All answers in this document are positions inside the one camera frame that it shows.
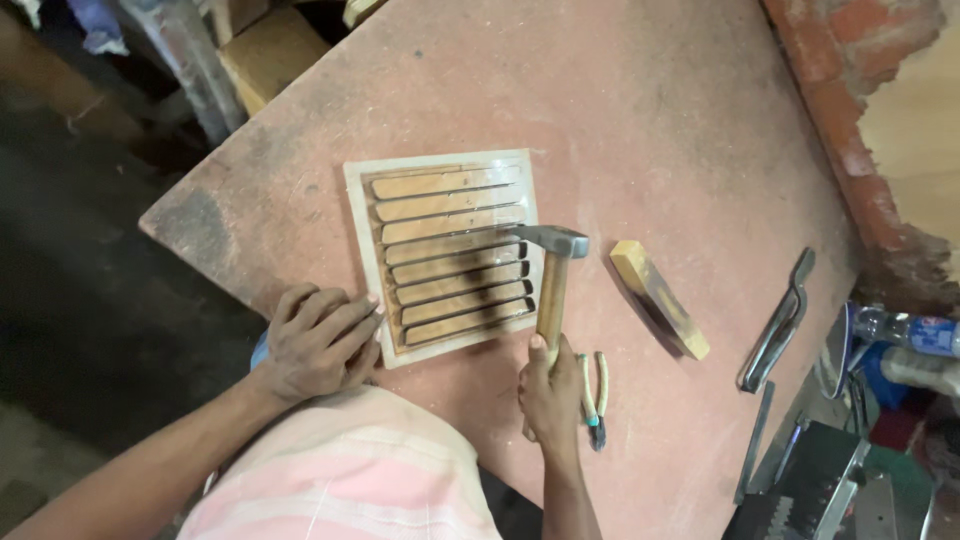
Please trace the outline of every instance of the pink table surface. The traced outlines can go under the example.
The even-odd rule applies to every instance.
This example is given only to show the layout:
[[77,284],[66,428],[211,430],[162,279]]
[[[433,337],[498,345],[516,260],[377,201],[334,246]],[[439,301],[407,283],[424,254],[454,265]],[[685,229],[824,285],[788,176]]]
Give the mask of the pink table surface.
[[[282,288],[365,289],[342,166],[530,148],[540,222],[591,238],[564,328],[611,367],[607,449],[581,436],[608,539],[719,538],[759,396],[738,374],[804,246],[809,310],[775,426],[851,290],[852,228],[756,1],[392,0],[158,201],[141,227],[269,316]],[[668,354],[606,254],[639,240],[712,348]],[[390,372],[536,503],[520,434],[529,331]],[[766,431],[765,441],[774,429]]]

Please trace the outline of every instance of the water bottle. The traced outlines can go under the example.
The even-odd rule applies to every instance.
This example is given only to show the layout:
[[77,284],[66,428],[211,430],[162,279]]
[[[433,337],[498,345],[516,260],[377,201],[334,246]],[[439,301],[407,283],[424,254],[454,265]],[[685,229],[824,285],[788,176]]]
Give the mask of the water bottle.
[[960,357],[960,329],[955,321],[941,317],[857,307],[853,314],[853,335],[867,341],[889,341],[925,355]]

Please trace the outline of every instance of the wrist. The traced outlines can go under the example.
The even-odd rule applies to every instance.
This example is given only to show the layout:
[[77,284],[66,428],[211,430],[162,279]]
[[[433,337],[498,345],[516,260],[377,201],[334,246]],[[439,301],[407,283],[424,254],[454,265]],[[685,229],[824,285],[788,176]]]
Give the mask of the wrist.
[[273,412],[279,415],[288,408],[298,404],[300,400],[291,400],[275,392],[270,381],[271,374],[268,373],[269,366],[256,366],[243,379],[236,383],[235,388],[241,392],[243,399],[265,412]]
[[580,451],[576,438],[561,444],[540,441],[540,450],[543,452],[543,464],[547,469],[565,474],[580,470]]

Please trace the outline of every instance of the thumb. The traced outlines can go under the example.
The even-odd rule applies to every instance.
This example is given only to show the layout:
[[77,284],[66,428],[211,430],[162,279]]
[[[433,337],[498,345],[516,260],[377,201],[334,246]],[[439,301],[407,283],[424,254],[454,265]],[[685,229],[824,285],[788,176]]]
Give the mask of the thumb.
[[536,384],[547,383],[550,377],[550,362],[547,361],[546,340],[542,335],[534,333],[530,336],[527,354],[530,357],[530,378]]

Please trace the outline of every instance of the hand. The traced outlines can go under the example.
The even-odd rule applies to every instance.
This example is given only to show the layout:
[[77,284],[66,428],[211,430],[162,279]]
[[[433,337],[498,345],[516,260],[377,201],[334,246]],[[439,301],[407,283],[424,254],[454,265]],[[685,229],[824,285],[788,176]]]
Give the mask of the hand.
[[280,298],[270,352],[251,375],[287,406],[355,388],[380,356],[383,311],[372,294],[350,302],[340,288],[297,285]]
[[517,391],[520,410],[537,436],[544,456],[577,458],[584,375],[570,343],[561,335],[560,353],[553,371],[547,365],[546,340],[538,333],[530,338],[529,354],[530,362],[520,371]]

